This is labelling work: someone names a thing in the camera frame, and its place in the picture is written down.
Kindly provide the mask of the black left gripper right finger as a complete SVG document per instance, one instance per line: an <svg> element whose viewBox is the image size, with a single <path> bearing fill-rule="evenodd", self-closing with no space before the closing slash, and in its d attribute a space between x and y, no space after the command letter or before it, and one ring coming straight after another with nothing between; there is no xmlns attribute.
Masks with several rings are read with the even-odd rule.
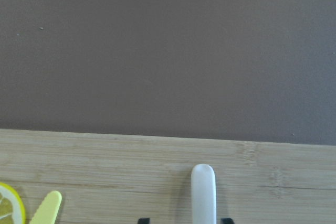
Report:
<svg viewBox="0 0 336 224"><path fill-rule="evenodd" d="M235 224L232 218L222 218L220 222L221 224Z"/></svg>

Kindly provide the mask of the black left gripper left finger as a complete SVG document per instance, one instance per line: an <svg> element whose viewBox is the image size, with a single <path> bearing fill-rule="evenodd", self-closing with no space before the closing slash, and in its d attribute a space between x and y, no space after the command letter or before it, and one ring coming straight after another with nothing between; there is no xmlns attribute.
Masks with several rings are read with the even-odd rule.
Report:
<svg viewBox="0 0 336 224"><path fill-rule="evenodd" d="M150 218L139 218L138 224L150 224Z"/></svg>

